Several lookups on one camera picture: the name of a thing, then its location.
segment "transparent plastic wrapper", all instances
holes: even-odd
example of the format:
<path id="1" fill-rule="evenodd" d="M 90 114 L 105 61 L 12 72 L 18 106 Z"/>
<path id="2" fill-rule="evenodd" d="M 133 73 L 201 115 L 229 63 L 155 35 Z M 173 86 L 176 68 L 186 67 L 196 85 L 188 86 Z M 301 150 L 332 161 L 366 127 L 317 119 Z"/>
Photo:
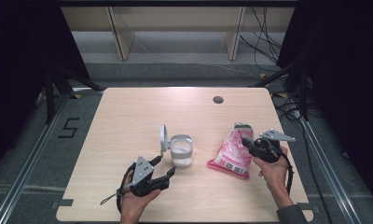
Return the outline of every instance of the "transparent plastic wrapper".
<path id="1" fill-rule="evenodd" d="M 254 131 L 250 125 L 236 123 L 222 146 L 218 149 L 215 159 L 207 161 L 208 167 L 234 174 L 242 179 L 250 178 L 248 169 L 253 156 L 242 145 L 243 135 L 248 135 L 254 139 Z"/>

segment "black tape marking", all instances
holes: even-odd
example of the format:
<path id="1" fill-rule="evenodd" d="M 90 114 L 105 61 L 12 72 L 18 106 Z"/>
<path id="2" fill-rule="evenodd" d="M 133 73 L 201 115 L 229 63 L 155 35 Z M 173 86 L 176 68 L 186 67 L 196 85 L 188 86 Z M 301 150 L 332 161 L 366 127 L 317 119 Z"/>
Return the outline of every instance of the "black tape marking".
<path id="1" fill-rule="evenodd" d="M 69 118 L 67 119 L 67 121 L 65 122 L 64 126 L 63 126 L 63 129 L 64 130 L 73 130 L 73 133 L 71 135 L 59 135 L 59 138 L 74 138 L 74 134 L 76 134 L 76 130 L 77 128 L 70 128 L 70 127 L 67 127 L 68 125 L 68 122 L 70 120 L 79 120 L 79 118 Z"/>

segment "person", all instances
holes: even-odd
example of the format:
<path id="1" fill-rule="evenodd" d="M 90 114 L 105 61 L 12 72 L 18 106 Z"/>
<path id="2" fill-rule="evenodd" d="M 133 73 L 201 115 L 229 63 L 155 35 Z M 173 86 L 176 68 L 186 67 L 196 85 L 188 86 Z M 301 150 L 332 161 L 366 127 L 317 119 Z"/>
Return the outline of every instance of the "person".
<path id="1" fill-rule="evenodd" d="M 288 149 L 281 147 L 282 152 L 286 155 Z M 259 176 L 263 176 L 266 180 L 267 187 L 277 205 L 277 216 L 280 223 L 307 223 L 302 210 L 298 205 L 294 204 L 289 197 L 286 187 L 285 178 L 288 163 L 285 158 L 281 157 L 274 163 L 268 163 L 255 157 L 254 163 L 261 168 Z M 132 171 L 128 173 L 125 183 L 128 184 Z M 143 214 L 145 207 L 160 195 L 160 190 L 154 190 L 145 197 L 134 196 L 131 192 L 124 194 L 121 202 L 121 220 L 120 224 L 136 224 L 140 216 Z"/>

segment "wooden table top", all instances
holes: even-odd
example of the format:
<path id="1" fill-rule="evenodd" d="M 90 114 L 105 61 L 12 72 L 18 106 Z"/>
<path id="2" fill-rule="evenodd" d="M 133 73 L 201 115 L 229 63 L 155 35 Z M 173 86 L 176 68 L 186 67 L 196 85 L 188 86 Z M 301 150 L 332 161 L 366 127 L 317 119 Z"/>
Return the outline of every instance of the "wooden table top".
<path id="1" fill-rule="evenodd" d="M 214 102 L 215 96 L 224 99 Z M 259 167 L 251 163 L 250 179 L 241 180 L 206 165 L 214 159 L 235 122 L 250 124 L 258 137 L 272 128 L 283 132 L 269 93 L 263 88 L 109 88 L 90 126 L 60 206 L 60 221 L 119 221 L 114 194 L 127 168 L 138 156 L 150 161 L 160 155 L 160 125 L 169 138 L 188 134 L 193 162 L 177 167 L 170 187 L 145 209 L 142 222 L 261 222 L 278 221 L 276 204 Z M 292 154 L 289 160 L 293 163 Z M 170 151 L 155 166 L 153 178 L 173 167 Z M 291 198 L 308 203 L 294 165 Z M 304 211 L 312 220 L 311 210 Z"/>

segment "person's right hand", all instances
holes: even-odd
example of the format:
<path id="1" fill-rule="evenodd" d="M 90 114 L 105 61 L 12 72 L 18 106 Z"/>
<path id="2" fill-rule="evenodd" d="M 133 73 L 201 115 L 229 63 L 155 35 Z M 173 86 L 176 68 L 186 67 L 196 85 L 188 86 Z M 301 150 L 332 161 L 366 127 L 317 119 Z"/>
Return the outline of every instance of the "person's right hand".
<path id="1" fill-rule="evenodd" d="M 288 149 L 286 147 L 280 147 L 283 154 L 287 154 Z M 261 169 L 259 176 L 263 176 L 266 180 L 268 189 L 273 196 L 274 202 L 276 202 L 279 209 L 294 204 L 288 195 L 285 187 L 285 178 L 288 168 L 288 163 L 283 156 L 278 161 L 270 163 L 265 162 L 254 157 L 254 163 Z"/>

